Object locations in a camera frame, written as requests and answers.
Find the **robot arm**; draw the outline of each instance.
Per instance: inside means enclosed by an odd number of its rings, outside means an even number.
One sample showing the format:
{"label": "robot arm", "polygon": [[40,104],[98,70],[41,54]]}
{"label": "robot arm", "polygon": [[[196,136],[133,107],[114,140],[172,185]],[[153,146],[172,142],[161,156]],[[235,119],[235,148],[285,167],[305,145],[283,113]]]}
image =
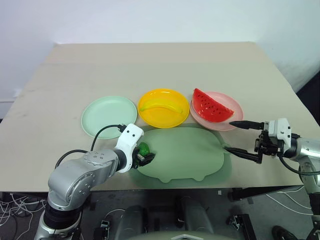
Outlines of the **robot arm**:
{"label": "robot arm", "polygon": [[48,204],[42,213],[35,240],[79,238],[82,206],[91,188],[104,183],[116,172],[125,173],[149,163],[137,156],[137,142],[144,135],[141,128],[129,124],[114,149],[85,153],[78,159],[59,165],[49,177]]}
{"label": "robot arm", "polygon": [[[261,134],[255,140],[254,151],[257,154],[234,147],[225,147],[227,151],[258,164],[261,164],[263,155],[277,155],[287,169],[299,174],[309,195],[313,212],[314,229],[312,235],[320,234],[318,232],[320,231],[320,141],[301,138],[292,133],[286,118],[269,122],[234,121],[229,124],[242,129],[261,130]],[[299,170],[291,168],[283,157],[298,162]]]}

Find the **yellow plate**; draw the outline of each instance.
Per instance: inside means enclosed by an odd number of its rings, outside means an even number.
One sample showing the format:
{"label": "yellow plate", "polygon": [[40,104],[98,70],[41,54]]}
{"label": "yellow plate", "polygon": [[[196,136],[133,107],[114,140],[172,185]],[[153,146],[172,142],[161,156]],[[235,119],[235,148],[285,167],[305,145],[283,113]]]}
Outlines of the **yellow plate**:
{"label": "yellow plate", "polygon": [[189,102],[175,90],[158,88],[142,96],[138,103],[138,113],[153,127],[173,128],[187,119]]}

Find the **red watermelon flesh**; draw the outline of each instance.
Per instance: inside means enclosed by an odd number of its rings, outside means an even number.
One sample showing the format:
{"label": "red watermelon flesh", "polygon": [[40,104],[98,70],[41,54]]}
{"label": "red watermelon flesh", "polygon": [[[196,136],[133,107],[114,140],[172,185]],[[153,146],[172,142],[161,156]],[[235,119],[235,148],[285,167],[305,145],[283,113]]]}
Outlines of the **red watermelon flesh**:
{"label": "red watermelon flesh", "polygon": [[193,91],[192,105],[200,117],[213,123],[223,122],[234,114],[234,111],[215,101],[198,88]]}

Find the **pink plate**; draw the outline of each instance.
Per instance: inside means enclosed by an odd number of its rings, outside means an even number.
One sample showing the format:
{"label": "pink plate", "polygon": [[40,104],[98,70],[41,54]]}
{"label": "pink plate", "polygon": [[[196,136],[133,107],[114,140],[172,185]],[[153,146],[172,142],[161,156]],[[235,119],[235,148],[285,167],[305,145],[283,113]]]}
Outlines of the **pink plate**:
{"label": "pink plate", "polygon": [[235,129],[235,126],[232,126],[229,124],[229,122],[232,121],[242,121],[244,119],[244,112],[242,111],[241,106],[239,103],[236,102],[232,97],[229,97],[228,95],[225,95],[220,92],[215,91],[207,91],[205,92],[209,97],[213,98],[218,103],[226,106],[227,108],[234,111],[234,114],[227,119],[226,121],[222,122],[210,122],[207,120],[204,120],[202,117],[200,117],[192,104],[192,101],[190,102],[190,113],[192,117],[202,126],[204,126],[207,129],[216,130],[216,131],[229,131],[232,129]]}

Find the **table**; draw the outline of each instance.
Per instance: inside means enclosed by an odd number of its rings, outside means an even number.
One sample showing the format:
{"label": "table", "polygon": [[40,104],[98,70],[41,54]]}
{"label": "table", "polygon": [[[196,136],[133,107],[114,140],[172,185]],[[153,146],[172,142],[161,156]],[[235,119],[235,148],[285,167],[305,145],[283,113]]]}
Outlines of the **table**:
{"label": "table", "polygon": [[[312,115],[255,43],[62,44],[39,66],[0,124],[0,191],[48,191],[57,159],[69,150],[90,148],[93,139],[81,128],[88,104],[103,96],[125,96],[137,104],[145,92],[156,88],[174,89],[188,100],[194,88],[222,92],[240,103],[246,120],[286,117],[294,133],[320,135]],[[186,122],[194,120],[189,116]],[[146,125],[140,117],[136,124]],[[221,132],[231,146],[249,152],[258,134],[244,129]],[[95,147],[115,144],[116,139],[98,140]],[[269,156],[262,164],[234,155],[231,162],[230,178],[206,188],[301,184],[298,175]],[[298,168],[295,162],[289,164]],[[117,173],[94,188],[134,189],[140,187],[128,173]]]}

